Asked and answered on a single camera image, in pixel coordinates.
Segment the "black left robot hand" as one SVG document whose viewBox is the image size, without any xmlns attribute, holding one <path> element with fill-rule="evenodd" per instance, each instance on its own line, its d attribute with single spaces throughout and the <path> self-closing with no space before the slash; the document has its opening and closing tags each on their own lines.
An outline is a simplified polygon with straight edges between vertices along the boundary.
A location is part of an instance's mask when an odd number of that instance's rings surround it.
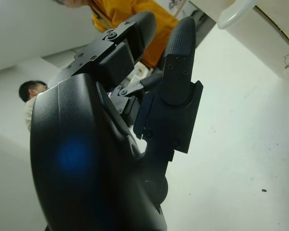
<svg viewBox="0 0 289 231">
<path fill-rule="evenodd" d="M 87 45 L 37 96 L 31 168 L 52 231 L 165 231 L 167 165 L 187 153 L 203 85 L 192 82 L 196 26 L 173 29 L 162 73 L 130 88 L 157 29 L 138 13 Z"/>
</svg>

